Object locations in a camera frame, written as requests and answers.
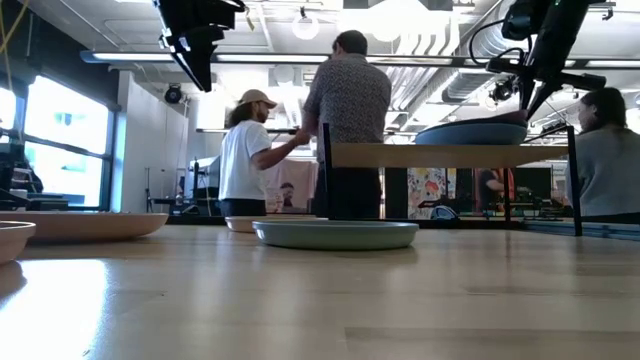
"white t-shirt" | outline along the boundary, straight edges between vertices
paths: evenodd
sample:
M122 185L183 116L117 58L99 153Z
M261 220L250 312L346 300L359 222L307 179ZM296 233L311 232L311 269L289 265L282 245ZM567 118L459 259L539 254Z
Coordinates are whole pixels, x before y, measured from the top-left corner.
M220 200L266 199L264 176L251 157L270 148L267 130L257 121L242 121L229 131L220 156Z

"gray shirt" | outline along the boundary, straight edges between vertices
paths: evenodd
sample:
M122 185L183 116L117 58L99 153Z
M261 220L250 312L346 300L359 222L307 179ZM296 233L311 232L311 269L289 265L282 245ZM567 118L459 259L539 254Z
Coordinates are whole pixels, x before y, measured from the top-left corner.
M318 67L304 111L329 123L331 142L382 143L391 81L364 56L347 54ZM318 161L324 161L322 126Z
M582 216L640 212L640 135L604 128L576 138ZM569 167L567 196L571 196Z

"hand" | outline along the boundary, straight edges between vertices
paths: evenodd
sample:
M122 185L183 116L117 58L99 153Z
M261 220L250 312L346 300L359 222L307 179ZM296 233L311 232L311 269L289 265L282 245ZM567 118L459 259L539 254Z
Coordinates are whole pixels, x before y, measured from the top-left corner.
M292 141L296 146L307 145L311 141L311 135L304 130L298 130Z

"wooden shelf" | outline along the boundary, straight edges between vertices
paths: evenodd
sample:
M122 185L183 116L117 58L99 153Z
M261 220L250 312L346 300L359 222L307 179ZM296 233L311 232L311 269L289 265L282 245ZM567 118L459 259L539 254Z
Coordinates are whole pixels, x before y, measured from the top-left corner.
M514 168L569 153L566 146L332 144L333 167Z

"long hair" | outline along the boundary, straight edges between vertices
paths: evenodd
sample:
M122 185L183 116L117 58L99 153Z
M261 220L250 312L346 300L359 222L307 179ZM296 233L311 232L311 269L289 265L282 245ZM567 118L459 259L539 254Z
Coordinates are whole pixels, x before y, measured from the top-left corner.
M238 105L229 114L227 119L227 128L230 129L245 120L251 120L253 117L253 103L244 103Z
M595 90L585 95L580 101L596 108L595 121L582 129L583 134L602 129L607 125L614 125L621 129L627 127L627 106L618 89Z

